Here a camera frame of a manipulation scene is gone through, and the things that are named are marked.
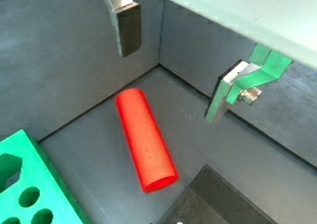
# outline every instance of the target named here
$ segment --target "gray surface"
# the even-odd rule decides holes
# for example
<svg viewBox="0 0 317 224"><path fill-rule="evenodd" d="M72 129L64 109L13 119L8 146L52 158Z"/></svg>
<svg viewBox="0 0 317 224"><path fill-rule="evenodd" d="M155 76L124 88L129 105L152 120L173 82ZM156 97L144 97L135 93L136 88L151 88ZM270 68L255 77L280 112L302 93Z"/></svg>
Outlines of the gray surface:
<svg viewBox="0 0 317 224"><path fill-rule="evenodd" d="M164 70L133 86L147 94L179 170L172 186L141 192L113 98L41 143L93 223L156 223L208 164L279 224L314 224L315 169L230 114L210 126L207 100Z"/></svg>
<svg viewBox="0 0 317 224"><path fill-rule="evenodd" d="M254 43L232 31L167 3L160 64L202 93L211 95L218 77L238 59L248 60ZM252 106L231 110L317 166L317 71L293 63L279 81L259 86Z"/></svg>
<svg viewBox="0 0 317 224"><path fill-rule="evenodd" d="M141 4L141 48L121 58L103 0L0 0L0 138L36 139L159 62L163 3Z"/></svg>

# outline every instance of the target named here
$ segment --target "green block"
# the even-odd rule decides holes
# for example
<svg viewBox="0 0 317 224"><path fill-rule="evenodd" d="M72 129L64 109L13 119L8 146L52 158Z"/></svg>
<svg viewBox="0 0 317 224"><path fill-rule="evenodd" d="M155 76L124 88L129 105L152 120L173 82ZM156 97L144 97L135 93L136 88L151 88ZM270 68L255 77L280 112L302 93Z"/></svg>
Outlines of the green block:
<svg viewBox="0 0 317 224"><path fill-rule="evenodd" d="M20 179L9 186L12 176ZM44 152L24 131L0 142L0 224L91 224Z"/></svg>

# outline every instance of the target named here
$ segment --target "red foam tube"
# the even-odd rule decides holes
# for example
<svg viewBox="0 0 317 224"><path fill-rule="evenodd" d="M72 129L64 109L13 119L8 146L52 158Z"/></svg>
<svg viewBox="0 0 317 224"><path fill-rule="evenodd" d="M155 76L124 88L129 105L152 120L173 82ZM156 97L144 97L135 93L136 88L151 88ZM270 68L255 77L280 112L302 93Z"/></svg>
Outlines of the red foam tube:
<svg viewBox="0 0 317 224"><path fill-rule="evenodd" d="M131 88L120 92L116 108L141 189L149 193L178 179L175 164L141 90Z"/></svg>

